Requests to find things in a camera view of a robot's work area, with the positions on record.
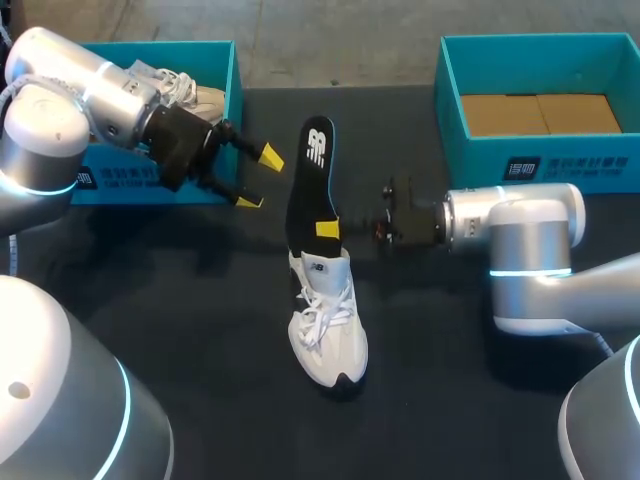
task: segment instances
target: shoe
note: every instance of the shoe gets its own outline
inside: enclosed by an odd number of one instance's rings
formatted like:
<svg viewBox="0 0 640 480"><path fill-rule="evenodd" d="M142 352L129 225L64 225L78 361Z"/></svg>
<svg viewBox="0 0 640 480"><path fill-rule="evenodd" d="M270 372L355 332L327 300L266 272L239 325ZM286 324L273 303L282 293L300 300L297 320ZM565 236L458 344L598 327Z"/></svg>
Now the shoe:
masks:
<svg viewBox="0 0 640 480"><path fill-rule="evenodd" d="M157 88L164 106L178 104L213 125L222 121L225 101L222 90L198 86L186 73L176 73L166 68L156 70L140 60L136 60L127 71L136 79Z"/></svg>
<svg viewBox="0 0 640 480"><path fill-rule="evenodd" d="M349 254L337 258L289 254L295 311L289 341L298 361L316 383L348 392L362 380L368 361L356 304Z"/></svg>

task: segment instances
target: robotic arm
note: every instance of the robotic arm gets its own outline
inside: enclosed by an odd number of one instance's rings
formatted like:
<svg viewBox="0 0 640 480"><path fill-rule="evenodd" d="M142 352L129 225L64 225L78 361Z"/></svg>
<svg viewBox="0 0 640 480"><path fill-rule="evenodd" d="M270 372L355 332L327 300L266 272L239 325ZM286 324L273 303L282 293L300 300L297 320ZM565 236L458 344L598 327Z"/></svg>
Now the robotic arm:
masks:
<svg viewBox="0 0 640 480"><path fill-rule="evenodd" d="M214 177L221 146L231 144L276 171L283 166L269 144L242 139L228 121L211 125L179 106L161 105L153 86L43 28L15 42L5 76L9 87L0 105L15 98L4 121L0 236L64 214L90 132L114 147L146 146L164 187L177 191L193 180L233 204L259 206L262 199Z"/></svg>
<svg viewBox="0 0 640 480"><path fill-rule="evenodd" d="M517 335L563 335L637 326L640 254L574 274L570 249L582 240L585 205L570 184L452 190L423 207L401 178L375 236L387 248L444 245L490 253L494 320Z"/></svg>

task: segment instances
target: black tablecloth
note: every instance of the black tablecloth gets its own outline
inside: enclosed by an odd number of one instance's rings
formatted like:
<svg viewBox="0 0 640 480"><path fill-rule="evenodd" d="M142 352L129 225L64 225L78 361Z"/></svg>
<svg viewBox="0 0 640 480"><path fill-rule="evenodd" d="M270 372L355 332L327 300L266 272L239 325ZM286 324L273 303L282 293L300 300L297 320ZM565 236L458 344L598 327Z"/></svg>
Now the black tablecloth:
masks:
<svg viewBox="0 0 640 480"><path fill-rule="evenodd" d="M432 111L427 87L250 90L245 131L293 163L303 121L330 116L334 200L359 215L400 171L424 196L444 194ZM351 402L322 396L286 334L293 172L254 167L244 176L266 196L261 210L76 208L19 237L20 275L83 321L165 407L175 480L566 478L558 411L602 360L594 342L496 332L483 258L432 251L377 262L371 242L352 236L367 383ZM575 269L634 253L638 207L636 196L589 197ZM606 338L619 348L633 333Z"/></svg>

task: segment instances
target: shoe insole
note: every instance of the shoe insole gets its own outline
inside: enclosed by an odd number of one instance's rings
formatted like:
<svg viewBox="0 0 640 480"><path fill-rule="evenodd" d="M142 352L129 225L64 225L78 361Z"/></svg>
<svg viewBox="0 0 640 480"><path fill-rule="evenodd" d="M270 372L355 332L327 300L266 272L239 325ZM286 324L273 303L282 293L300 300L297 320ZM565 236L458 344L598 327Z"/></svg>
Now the shoe insole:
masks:
<svg viewBox="0 0 640 480"><path fill-rule="evenodd" d="M308 119L300 131L296 172L287 207L289 249L323 257L339 257L342 242L331 201L335 130L327 117Z"/></svg>

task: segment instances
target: blue storage bin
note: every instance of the blue storage bin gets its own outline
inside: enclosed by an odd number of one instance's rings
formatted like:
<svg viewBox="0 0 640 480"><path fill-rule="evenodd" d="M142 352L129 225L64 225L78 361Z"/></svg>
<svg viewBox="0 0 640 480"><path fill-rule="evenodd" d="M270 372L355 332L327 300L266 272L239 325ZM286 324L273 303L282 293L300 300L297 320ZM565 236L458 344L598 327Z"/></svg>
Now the blue storage bin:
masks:
<svg viewBox="0 0 640 480"><path fill-rule="evenodd" d="M242 84L233 42L144 42L88 44L85 48L121 68L136 60L155 67L186 72L198 85L226 92L225 118L237 129L242 123ZM223 147L215 163L216 175L236 184L238 153ZM158 184L155 164L131 152L105 145L89 147L79 175L74 205L158 205L225 203L221 197L185 183L173 193Z"/></svg>
<svg viewBox="0 0 640 480"><path fill-rule="evenodd" d="M479 94L604 94L622 133L472 137L461 96ZM567 181L640 192L640 54L627 34L443 37L435 107L453 188ZM510 180L514 165L528 174Z"/></svg>

